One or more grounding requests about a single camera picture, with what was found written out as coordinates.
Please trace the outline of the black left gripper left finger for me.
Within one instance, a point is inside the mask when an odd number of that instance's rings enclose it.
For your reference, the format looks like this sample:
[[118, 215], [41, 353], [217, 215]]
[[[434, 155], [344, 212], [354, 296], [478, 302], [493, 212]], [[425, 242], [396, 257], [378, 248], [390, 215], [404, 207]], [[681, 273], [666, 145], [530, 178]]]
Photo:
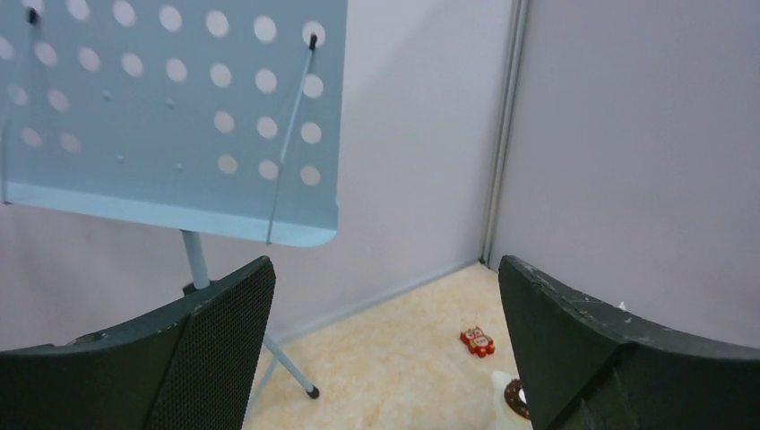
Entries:
[[63, 346], [4, 351], [2, 428], [241, 428], [275, 282], [262, 256]]

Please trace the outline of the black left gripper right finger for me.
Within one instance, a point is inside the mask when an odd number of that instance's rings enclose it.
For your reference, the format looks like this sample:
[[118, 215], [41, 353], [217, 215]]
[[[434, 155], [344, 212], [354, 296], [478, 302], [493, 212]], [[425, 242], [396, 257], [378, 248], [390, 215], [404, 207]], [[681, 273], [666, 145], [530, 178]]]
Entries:
[[757, 348], [650, 322], [513, 255], [498, 283], [534, 428], [758, 428]]

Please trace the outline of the chocolate sprinkled donut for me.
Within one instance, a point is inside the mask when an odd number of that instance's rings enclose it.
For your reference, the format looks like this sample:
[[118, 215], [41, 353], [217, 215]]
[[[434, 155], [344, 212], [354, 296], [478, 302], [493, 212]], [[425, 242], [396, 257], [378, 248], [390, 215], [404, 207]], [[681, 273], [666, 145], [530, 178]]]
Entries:
[[525, 401], [523, 384], [519, 378], [512, 379], [504, 389], [505, 404], [515, 417], [530, 421], [531, 415]]

